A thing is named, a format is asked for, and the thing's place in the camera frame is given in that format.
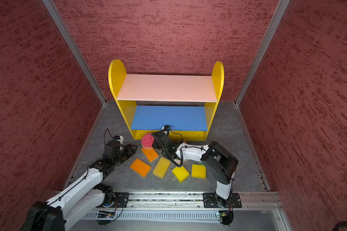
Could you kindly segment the round pink smiley sponge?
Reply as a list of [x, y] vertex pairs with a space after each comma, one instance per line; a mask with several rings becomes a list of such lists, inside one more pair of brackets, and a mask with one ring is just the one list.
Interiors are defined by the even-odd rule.
[[152, 149], [155, 138], [152, 136], [152, 133], [145, 134], [141, 139], [141, 145], [143, 148]]

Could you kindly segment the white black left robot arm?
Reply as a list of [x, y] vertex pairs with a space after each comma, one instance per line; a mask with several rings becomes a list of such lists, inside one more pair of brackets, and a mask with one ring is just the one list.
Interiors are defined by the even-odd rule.
[[137, 146], [123, 144], [123, 137], [116, 136], [105, 144], [101, 159], [87, 167], [74, 183], [48, 199], [34, 203], [21, 227], [22, 231], [68, 231], [88, 212], [97, 207], [118, 208], [127, 206], [129, 193], [114, 193], [103, 184], [116, 166], [123, 164], [137, 151]]

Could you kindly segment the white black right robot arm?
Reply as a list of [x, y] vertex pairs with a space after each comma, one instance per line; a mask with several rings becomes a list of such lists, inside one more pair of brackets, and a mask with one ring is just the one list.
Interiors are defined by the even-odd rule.
[[185, 160], [202, 163], [216, 180], [215, 201], [221, 208], [230, 206], [233, 175], [239, 161], [221, 144], [213, 141], [208, 145], [191, 145], [183, 139], [174, 141], [169, 137], [171, 131], [163, 129], [152, 133], [152, 147], [161, 150], [163, 156], [182, 167]]

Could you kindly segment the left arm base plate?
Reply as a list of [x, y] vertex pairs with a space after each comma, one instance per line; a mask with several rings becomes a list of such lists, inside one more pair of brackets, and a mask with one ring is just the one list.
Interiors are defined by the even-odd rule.
[[104, 202], [101, 206], [104, 208], [126, 208], [129, 196], [130, 194], [127, 192], [108, 192], [105, 194]]

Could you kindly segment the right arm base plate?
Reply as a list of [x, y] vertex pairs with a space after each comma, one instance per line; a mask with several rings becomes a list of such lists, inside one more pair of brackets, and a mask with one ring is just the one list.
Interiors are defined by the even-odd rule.
[[231, 193], [228, 199], [223, 199], [216, 193], [205, 192], [202, 194], [205, 208], [242, 208], [242, 202], [238, 193]]

